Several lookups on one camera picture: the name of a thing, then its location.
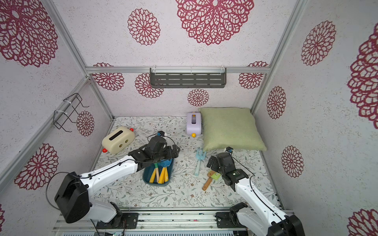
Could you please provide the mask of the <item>green rake wooden handle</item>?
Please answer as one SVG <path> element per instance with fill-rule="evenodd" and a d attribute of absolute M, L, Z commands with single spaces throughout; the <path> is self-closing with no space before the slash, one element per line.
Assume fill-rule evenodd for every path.
<path fill-rule="evenodd" d="M 159 169 L 158 169 L 157 163 L 155 163 L 155 173 L 156 173 L 156 183 L 158 183 L 160 175 L 159 175 Z"/>

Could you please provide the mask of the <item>lime fork wooden handle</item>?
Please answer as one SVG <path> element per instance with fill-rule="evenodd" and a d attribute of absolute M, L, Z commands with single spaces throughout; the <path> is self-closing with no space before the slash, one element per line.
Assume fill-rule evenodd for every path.
<path fill-rule="evenodd" d="M 208 180 L 206 181 L 206 183 L 204 184 L 202 188 L 203 191 L 207 190 L 207 188 L 209 187 L 209 185 L 211 184 L 213 180 L 218 180 L 221 177 L 221 174 L 211 170 L 208 172 L 207 177 L 208 177 Z"/>

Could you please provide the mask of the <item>light blue fork white handle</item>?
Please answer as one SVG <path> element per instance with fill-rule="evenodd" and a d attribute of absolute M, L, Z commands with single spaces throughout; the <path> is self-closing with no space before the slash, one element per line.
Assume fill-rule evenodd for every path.
<path fill-rule="evenodd" d="M 207 152 L 203 151 L 202 148 L 199 147 L 197 149 L 197 151 L 196 151 L 197 165 L 196 165 L 196 169 L 195 169 L 195 173 L 194 173 L 195 176 L 199 175 L 201 162 L 206 158 L 206 154 L 207 154 Z"/>

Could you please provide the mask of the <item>blue rake yellow handle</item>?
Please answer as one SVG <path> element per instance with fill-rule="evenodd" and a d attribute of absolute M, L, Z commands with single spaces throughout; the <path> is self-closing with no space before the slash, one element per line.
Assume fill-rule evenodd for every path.
<path fill-rule="evenodd" d="M 167 167 L 164 167 L 164 183 L 167 183 L 169 181 L 169 174 Z"/>
<path fill-rule="evenodd" d="M 158 184 L 164 184 L 165 183 L 165 178 L 166 177 L 166 167 L 163 167 L 162 168 L 162 171 L 161 173 L 159 174 L 159 180 L 158 180 Z"/>

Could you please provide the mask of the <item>blue fork yellow handle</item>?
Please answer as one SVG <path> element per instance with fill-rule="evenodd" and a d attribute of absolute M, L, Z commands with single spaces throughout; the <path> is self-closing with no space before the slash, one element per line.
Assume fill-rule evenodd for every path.
<path fill-rule="evenodd" d="M 156 169 L 154 169 L 153 172 L 152 172 L 152 174 L 151 174 L 151 177 L 149 179 L 149 183 L 154 183 L 155 182 L 156 175 L 157 175 L 157 171 L 156 171 Z"/>

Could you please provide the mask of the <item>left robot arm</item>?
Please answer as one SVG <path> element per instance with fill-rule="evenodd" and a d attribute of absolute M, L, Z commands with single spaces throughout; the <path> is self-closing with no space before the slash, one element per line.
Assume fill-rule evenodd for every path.
<path fill-rule="evenodd" d="M 160 161 L 177 158 L 179 152 L 180 148 L 176 144 L 169 146 L 166 138 L 156 135 L 148 144 L 130 151 L 115 163 L 81 175 L 75 172 L 68 173 L 54 201 L 68 224 L 90 219 L 118 227 L 123 218 L 119 207 L 113 202 L 95 200 L 92 196 L 120 178 Z"/>

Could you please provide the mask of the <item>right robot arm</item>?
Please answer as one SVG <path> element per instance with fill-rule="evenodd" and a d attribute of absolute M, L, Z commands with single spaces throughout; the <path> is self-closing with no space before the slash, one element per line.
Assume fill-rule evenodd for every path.
<path fill-rule="evenodd" d="M 248 228 L 256 236 L 304 236 L 300 219 L 287 215 L 271 203 L 252 183 L 252 179 L 235 167 L 232 149 L 211 156 L 207 167 L 221 174 L 225 184 L 246 202 L 238 203 L 229 212 L 217 212 L 219 228 Z"/>

